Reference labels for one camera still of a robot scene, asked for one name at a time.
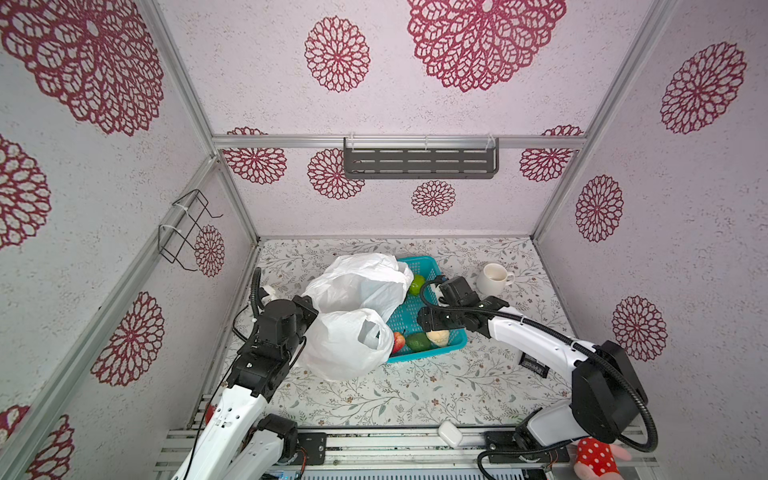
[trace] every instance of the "large red flower pattern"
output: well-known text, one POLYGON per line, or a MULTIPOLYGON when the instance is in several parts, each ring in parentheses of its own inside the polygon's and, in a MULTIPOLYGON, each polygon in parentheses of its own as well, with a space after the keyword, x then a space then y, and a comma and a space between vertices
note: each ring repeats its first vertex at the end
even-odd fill
MULTIPOLYGON (((238 127, 229 135, 266 135, 256 128, 238 127)), ((286 173, 282 148, 234 148, 221 152, 232 171, 255 184, 277 182, 286 173)))
POLYGON ((619 226, 624 200, 619 183, 608 175, 593 178, 576 202, 576 225, 587 240, 599 242, 613 234, 619 226))
POLYGON ((215 276, 224 265, 224 240, 213 225, 200 229, 194 242, 194 259, 205 276, 215 276))
POLYGON ((344 174, 344 152, 325 149, 310 159, 306 174, 315 190, 328 198, 342 200, 357 195, 365 180, 352 180, 344 174))
POLYGON ((304 42, 306 66, 330 91, 349 91, 368 73, 371 58, 366 38, 345 18, 325 17, 304 42))
MULTIPOLYGON (((573 125, 558 125, 544 132, 544 135, 581 135, 584 132, 573 125)), ((574 151, 567 148, 528 148, 520 157, 520 171, 523 176, 537 182, 560 177, 574 151)))
POLYGON ((14 405, 0 413, 0 449, 8 441, 8 438, 16 430, 16 425, 28 411, 29 406, 14 405))
POLYGON ((698 51, 672 75, 661 99, 661 121, 674 133, 700 130, 725 113, 744 82, 744 52, 721 42, 698 51))
POLYGON ((647 362, 667 346, 667 324, 648 299, 628 296, 616 305, 614 335, 628 355, 647 362))
POLYGON ((414 55, 445 87, 488 90, 528 67, 565 0, 408 0, 414 55))
POLYGON ((133 135, 159 116, 163 69, 131 0, 4 0, 0 30, 40 91, 77 120, 133 135))
POLYGON ((411 206, 425 217, 436 217, 447 212, 455 200, 456 192, 450 184, 441 180, 430 180, 413 191, 411 206))
POLYGON ((69 415, 62 415, 56 430, 45 439, 45 444, 27 468, 28 480, 61 480, 69 472, 69 461, 74 453, 72 440, 74 429, 69 425, 69 415))
POLYGON ((0 250, 34 237, 51 211, 51 191, 37 161, 0 135, 0 250))
POLYGON ((139 379, 163 346, 165 319, 157 300, 139 293, 118 329, 91 367, 99 383, 126 386, 139 379))

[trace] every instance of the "plush toy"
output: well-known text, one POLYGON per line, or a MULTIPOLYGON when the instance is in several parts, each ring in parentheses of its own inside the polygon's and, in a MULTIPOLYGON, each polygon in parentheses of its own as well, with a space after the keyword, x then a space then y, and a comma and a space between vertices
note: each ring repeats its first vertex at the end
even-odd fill
POLYGON ((599 442, 592 437, 578 442, 578 458, 574 464, 574 472, 581 480, 623 480, 616 467, 617 458, 629 461, 632 459, 627 450, 618 445, 599 442))

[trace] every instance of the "white cup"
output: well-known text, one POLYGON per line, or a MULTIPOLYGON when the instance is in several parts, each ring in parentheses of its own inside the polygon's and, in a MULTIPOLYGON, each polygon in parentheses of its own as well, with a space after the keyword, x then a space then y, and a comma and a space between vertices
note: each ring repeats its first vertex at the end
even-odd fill
POLYGON ((478 276, 477 286, 483 296, 497 296, 505 286, 511 285, 514 281, 514 273, 508 272, 498 263, 487 263, 478 276))

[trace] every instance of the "table surface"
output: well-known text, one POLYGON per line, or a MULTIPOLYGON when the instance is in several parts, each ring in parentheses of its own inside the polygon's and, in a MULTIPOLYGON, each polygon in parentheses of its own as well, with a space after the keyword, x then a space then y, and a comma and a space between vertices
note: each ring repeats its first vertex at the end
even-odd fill
MULTIPOLYGON (((302 293, 339 255, 429 255, 445 275, 463 275, 473 287, 480 268, 498 262, 516 275, 502 299, 573 336, 528 238, 268 240, 260 249, 262 284, 274 286, 283 298, 302 293)), ((246 309, 237 319, 246 335, 251 318, 246 309)), ((300 425, 437 425, 444 420, 456 425, 515 424, 532 410, 570 396, 568 384, 556 373, 542 379, 515 365, 513 349, 475 333, 467 335, 467 346, 458 351, 384 364, 346 382, 324 382, 297 365, 275 393, 268 412, 300 425)), ((241 345, 233 337, 225 369, 241 345)))

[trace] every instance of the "teal plastic basket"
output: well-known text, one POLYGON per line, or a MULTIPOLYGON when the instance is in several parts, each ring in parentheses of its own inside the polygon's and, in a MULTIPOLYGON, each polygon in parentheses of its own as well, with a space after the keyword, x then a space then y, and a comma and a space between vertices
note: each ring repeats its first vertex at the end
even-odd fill
MULTIPOLYGON (((437 266, 437 262, 432 257, 408 257, 399 258, 399 262, 405 262, 411 269, 414 275, 421 275, 424 278, 433 280, 436 276, 440 275, 440 269, 437 266)), ((427 288, 424 292, 427 300, 432 303, 437 303, 437 296, 431 288, 427 288)), ((417 297, 410 293, 406 295, 406 301, 392 313, 389 317, 387 325, 393 332, 400 332, 405 336, 411 333, 423 332, 424 329, 416 322, 416 316, 419 314, 419 310, 424 306, 424 303, 417 297)), ((410 360, 425 359, 429 356, 442 355, 443 353, 449 353, 454 350, 464 348, 467 344, 467 332, 464 329, 451 330, 451 336, 449 337, 448 345, 443 347, 437 347, 432 344, 432 348, 423 352, 413 352, 408 346, 404 346, 399 352, 393 353, 387 363, 395 362, 408 362, 410 360)))

